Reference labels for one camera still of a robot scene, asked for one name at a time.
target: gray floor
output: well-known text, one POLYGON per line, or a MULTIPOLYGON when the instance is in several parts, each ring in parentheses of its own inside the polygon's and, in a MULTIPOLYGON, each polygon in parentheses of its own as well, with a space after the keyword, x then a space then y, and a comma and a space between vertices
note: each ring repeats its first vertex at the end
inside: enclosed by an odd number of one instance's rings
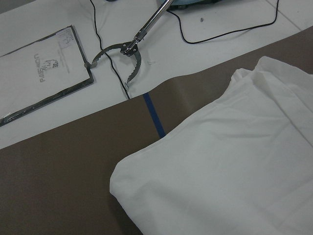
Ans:
POLYGON ((34 0, 0 0, 0 14, 32 1, 34 0))

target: paper label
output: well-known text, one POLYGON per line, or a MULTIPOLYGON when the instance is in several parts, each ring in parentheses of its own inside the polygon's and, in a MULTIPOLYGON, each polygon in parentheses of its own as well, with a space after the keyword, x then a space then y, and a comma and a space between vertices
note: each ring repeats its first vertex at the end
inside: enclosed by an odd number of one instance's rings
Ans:
POLYGON ((60 48, 64 49, 72 44, 75 41, 75 37, 73 35, 71 28, 66 28, 61 30, 56 34, 59 38, 60 48))
POLYGON ((57 60, 45 60, 40 64, 39 71, 55 69, 58 66, 59 66, 59 62, 57 60))

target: blue tape strip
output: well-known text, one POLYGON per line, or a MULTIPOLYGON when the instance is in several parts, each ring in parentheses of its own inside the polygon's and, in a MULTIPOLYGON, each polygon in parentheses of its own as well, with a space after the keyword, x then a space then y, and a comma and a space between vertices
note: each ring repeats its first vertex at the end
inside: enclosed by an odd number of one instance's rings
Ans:
POLYGON ((145 93, 143 94, 143 98, 145 99, 145 102, 146 102, 146 105, 149 109, 149 112, 150 112, 150 116, 155 124, 155 127, 156 127, 156 130, 158 132, 158 135, 160 136, 160 139, 163 138, 166 134, 165 134, 165 131, 163 129, 163 126, 162 126, 162 123, 160 121, 160 119, 158 118, 158 115, 157 115, 157 112, 156 112, 156 109, 152 103, 152 100, 150 98, 150 95, 149 93, 145 93))

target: curved metal claw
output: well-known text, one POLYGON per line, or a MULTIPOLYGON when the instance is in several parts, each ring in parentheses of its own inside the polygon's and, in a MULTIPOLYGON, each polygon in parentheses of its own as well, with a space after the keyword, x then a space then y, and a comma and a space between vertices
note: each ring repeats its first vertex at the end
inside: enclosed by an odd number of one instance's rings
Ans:
MULTIPOLYGON (((127 47, 127 45, 129 45, 129 43, 131 43, 131 42, 115 44, 115 45, 112 45, 112 46, 109 46, 109 47, 103 49, 102 51, 100 51, 95 56, 95 58, 92 61, 92 64, 90 64, 89 62, 86 62, 85 67, 90 68, 90 69, 95 68, 98 65, 98 60, 100 59, 100 57, 103 56, 104 54, 106 54, 109 50, 120 49, 122 51, 125 49, 125 47, 127 47)), ((132 74, 127 79, 127 85, 137 75, 137 73, 140 69, 140 65, 141 65, 141 55, 140 55, 140 52, 138 50, 138 47, 134 48, 132 53, 127 54, 127 56, 132 56, 132 55, 134 55, 136 58, 136 65, 135 65, 134 71, 132 72, 132 74)))

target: white sheet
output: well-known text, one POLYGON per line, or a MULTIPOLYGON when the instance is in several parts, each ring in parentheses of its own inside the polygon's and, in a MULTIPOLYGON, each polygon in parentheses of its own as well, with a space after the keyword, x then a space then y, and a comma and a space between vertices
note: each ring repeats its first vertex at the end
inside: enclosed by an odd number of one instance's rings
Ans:
POLYGON ((313 234, 313 77, 266 57, 236 71, 110 192, 145 235, 313 234))
POLYGON ((70 27, 0 57, 0 119, 89 78, 70 27))

